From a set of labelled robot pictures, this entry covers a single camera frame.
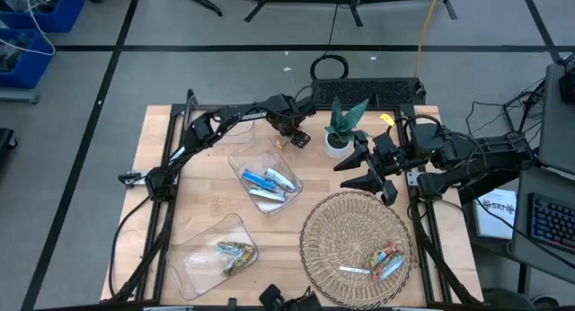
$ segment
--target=wicker basket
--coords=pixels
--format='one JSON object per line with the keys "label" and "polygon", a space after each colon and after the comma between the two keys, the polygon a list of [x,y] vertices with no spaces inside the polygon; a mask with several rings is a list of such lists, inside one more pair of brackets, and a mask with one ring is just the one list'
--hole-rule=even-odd
{"label": "wicker basket", "polygon": [[[385,280],[340,267],[369,270],[374,253],[393,242],[405,256]],[[373,195],[357,191],[334,194],[307,217],[300,236],[302,262],[313,284],[327,298],[353,309],[379,307],[394,298],[409,279],[413,264],[407,227]]]}

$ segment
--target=blue bin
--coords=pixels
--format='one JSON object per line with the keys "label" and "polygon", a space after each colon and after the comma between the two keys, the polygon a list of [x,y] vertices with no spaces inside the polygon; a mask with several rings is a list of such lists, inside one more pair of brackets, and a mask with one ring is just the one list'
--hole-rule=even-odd
{"label": "blue bin", "polygon": [[[20,33],[25,33],[30,37],[28,49],[45,53],[52,51],[40,33],[34,30],[0,29],[0,39],[6,41],[16,39]],[[52,56],[30,52],[22,53],[12,72],[0,72],[0,87],[36,87],[51,59]]]}
{"label": "blue bin", "polygon": [[[78,18],[84,0],[58,0],[51,13],[34,13],[44,32],[69,32]],[[0,12],[0,20],[12,29],[37,29],[29,13]]]}

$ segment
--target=keyboard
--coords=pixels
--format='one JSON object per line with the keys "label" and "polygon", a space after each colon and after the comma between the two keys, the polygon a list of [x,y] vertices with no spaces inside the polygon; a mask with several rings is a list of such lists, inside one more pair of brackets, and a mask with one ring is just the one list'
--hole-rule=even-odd
{"label": "keyboard", "polygon": [[332,105],[337,95],[343,106],[353,106],[371,98],[375,107],[398,104],[425,104],[422,96],[415,94],[415,84],[419,79],[410,78],[347,78],[317,79],[312,82],[315,101]]}
{"label": "keyboard", "polygon": [[529,235],[552,247],[575,253],[575,209],[566,203],[530,194]]}

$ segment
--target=clear plastic container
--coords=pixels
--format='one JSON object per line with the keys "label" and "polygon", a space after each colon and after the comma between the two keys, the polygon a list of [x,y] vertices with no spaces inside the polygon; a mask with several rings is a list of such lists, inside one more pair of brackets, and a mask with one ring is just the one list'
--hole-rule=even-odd
{"label": "clear plastic container", "polygon": [[[249,244],[253,247],[252,257],[229,277],[224,274],[224,270],[234,255],[222,252],[217,246],[221,242]],[[181,296],[189,301],[237,275],[257,259],[258,247],[240,216],[235,213],[227,215],[213,227],[183,244],[172,244],[168,253],[168,265],[176,287]]]}
{"label": "clear plastic container", "polygon": [[[293,203],[299,193],[304,189],[304,184],[294,175],[268,137],[256,138],[245,146],[237,149],[230,154],[228,162],[234,169],[245,191],[250,198],[252,198],[253,203],[261,213],[274,215],[280,212]],[[283,203],[257,195],[251,195],[249,190],[253,183],[242,179],[242,173],[246,169],[258,175],[264,175],[268,168],[272,168],[276,172],[281,173],[296,187],[296,190],[293,192],[286,191],[286,201]]]}

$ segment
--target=wooden tabletop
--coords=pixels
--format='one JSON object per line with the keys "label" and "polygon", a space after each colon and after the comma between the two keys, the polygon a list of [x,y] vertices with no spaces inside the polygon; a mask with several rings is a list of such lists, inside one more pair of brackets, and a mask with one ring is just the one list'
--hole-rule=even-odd
{"label": "wooden tabletop", "polygon": [[[134,170],[147,170],[160,164],[171,106],[149,106],[143,123],[137,147]],[[417,113],[438,117],[434,106],[416,107]],[[385,131],[386,125],[379,119],[382,112],[365,113],[358,129],[370,135]],[[184,166],[181,172],[180,188],[173,221],[171,244],[181,244],[221,221],[230,213],[238,214],[253,241],[259,249],[259,258],[250,267],[216,286],[206,294],[188,301],[182,298],[172,274],[166,270],[162,304],[166,305],[226,305],[228,298],[237,298],[238,305],[258,306],[258,297],[271,283],[282,291],[286,298],[301,296],[311,282],[305,274],[299,254],[299,236],[306,217],[313,207],[332,193],[344,191],[342,181],[363,175],[365,168],[335,173],[332,168],[340,161],[328,157],[323,152],[324,126],[329,123],[330,112],[319,111],[311,119],[302,123],[302,130],[311,136],[310,143],[303,149],[287,146],[282,156],[297,177],[304,184],[304,191],[296,202],[273,217],[260,213],[238,181],[228,163],[228,156],[242,144],[254,137],[276,137],[277,131],[265,120],[245,122],[236,126],[230,137],[204,150]],[[397,141],[395,129],[392,138]],[[391,176],[399,194],[392,209],[408,227],[415,245],[412,222],[406,216],[408,195],[404,177]],[[147,195],[145,187],[127,190],[121,217],[124,218]],[[445,200],[459,204],[455,190],[449,190]],[[116,249],[114,264],[115,289],[119,289],[140,262],[146,231],[151,212],[147,203],[134,214],[123,227]],[[438,201],[435,204],[438,232],[444,258],[457,278],[476,298],[482,300],[481,287],[475,269],[471,245],[465,228],[462,212]],[[414,251],[416,262],[419,260]],[[430,258],[430,269],[434,296],[441,300],[438,275]],[[155,278],[155,264],[151,267],[146,288],[146,298],[152,296],[152,283]],[[333,303],[317,292],[323,306]],[[104,285],[102,298],[110,292]],[[388,306],[425,306],[425,295],[421,280],[421,270],[413,265],[406,286]]]}

